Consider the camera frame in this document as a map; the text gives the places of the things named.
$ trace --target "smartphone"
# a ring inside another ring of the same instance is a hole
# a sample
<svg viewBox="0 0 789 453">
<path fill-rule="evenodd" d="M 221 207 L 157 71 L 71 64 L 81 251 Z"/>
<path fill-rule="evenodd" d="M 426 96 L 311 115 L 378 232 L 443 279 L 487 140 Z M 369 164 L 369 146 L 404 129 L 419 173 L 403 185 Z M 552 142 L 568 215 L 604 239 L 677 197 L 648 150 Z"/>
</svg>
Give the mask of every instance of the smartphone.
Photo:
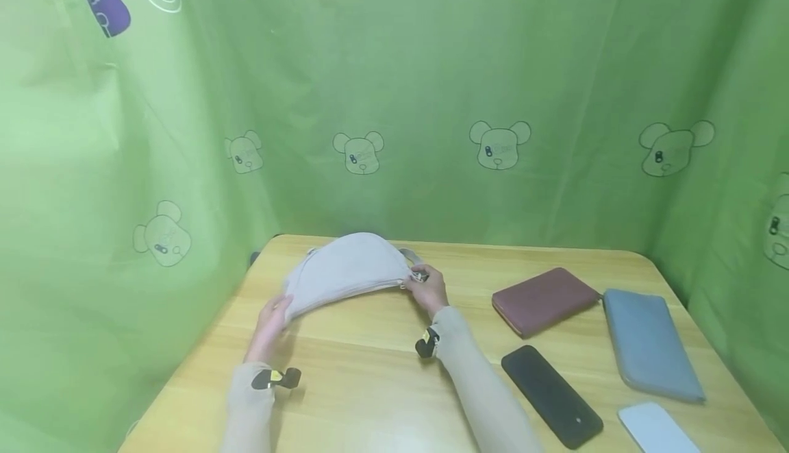
<svg viewBox="0 0 789 453">
<path fill-rule="evenodd" d="M 566 448 L 576 450 L 603 432 L 600 416 L 533 346 L 505 355 L 501 366 Z"/>
<path fill-rule="evenodd" d="M 644 453 L 700 453 L 694 442 L 655 402 L 622 408 L 619 420 Z"/>
</svg>

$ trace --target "bag strap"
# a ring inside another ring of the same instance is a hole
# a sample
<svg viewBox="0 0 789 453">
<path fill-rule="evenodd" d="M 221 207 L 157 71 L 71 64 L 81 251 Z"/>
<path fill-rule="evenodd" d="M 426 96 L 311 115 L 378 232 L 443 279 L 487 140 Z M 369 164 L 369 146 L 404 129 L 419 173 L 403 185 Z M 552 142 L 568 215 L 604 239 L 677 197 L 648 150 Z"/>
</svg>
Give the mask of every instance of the bag strap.
<svg viewBox="0 0 789 453">
<path fill-rule="evenodd" d="M 398 249 L 400 254 L 405 256 L 406 260 L 409 260 L 414 265 L 424 265 L 425 261 L 422 261 L 422 258 L 416 254 L 416 252 L 412 251 L 411 249 Z"/>
</svg>

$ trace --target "white phone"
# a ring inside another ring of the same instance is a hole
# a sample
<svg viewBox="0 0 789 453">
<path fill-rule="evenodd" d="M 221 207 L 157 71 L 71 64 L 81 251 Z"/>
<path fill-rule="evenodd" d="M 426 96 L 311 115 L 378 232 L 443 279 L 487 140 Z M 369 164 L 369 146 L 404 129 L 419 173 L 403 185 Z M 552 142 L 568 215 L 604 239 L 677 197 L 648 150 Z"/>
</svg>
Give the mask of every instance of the white phone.
<svg viewBox="0 0 789 453">
<path fill-rule="evenodd" d="M 658 403 L 622 408 L 619 420 L 644 453 L 701 453 Z"/>
</svg>

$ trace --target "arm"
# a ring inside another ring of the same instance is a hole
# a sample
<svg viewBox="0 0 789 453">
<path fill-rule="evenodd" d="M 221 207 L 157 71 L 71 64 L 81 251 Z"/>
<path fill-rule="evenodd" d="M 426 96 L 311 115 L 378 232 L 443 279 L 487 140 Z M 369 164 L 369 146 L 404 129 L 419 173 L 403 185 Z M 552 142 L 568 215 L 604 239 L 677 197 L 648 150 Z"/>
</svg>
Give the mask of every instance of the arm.
<svg viewBox="0 0 789 453">
<path fill-rule="evenodd" d="M 285 328 L 285 309 L 291 297 L 271 299 L 258 317 L 258 327 L 244 357 L 244 364 L 233 372 L 227 399 L 227 427 L 222 453 L 269 453 L 271 438 L 268 423 L 274 407 L 274 390 L 255 390 L 251 381 L 261 371 L 270 369 L 276 339 Z"/>
<path fill-rule="evenodd" d="M 479 350 L 461 313 L 449 306 L 441 272 L 427 265 L 412 269 L 426 271 L 429 278 L 406 280 L 403 285 L 432 318 L 432 328 L 439 335 L 436 356 L 455 384 L 479 451 L 543 452 L 526 412 Z"/>
<path fill-rule="evenodd" d="M 255 390 L 251 381 L 263 363 L 244 363 L 233 372 L 227 400 L 227 427 L 222 440 L 222 453 L 269 453 L 268 422 L 274 407 L 274 390 Z"/>
</svg>

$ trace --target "hand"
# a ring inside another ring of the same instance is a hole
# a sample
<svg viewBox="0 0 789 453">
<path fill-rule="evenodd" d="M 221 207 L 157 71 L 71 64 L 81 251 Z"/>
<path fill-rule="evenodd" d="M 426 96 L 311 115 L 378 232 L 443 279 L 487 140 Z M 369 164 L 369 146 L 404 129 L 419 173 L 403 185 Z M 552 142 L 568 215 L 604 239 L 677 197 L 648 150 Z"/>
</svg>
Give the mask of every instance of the hand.
<svg viewBox="0 0 789 453">
<path fill-rule="evenodd" d="M 417 265 L 411 267 L 411 271 L 424 271 L 429 275 L 424 282 L 417 282 L 409 278 L 403 282 L 403 285 L 411 291 L 416 302 L 427 311 L 427 316 L 430 316 L 432 320 L 437 312 L 449 305 L 447 286 L 443 282 L 443 275 L 430 265 Z"/>
<path fill-rule="evenodd" d="M 285 329 L 285 309 L 290 306 L 294 296 L 280 295 L 271 299 L 260 309 L 258 316 L 258 326 L 255 334 L 251 337 L 249 349 L 244 357 L 245 363 L 269 363 L 274 347 Z"/>
</svg>

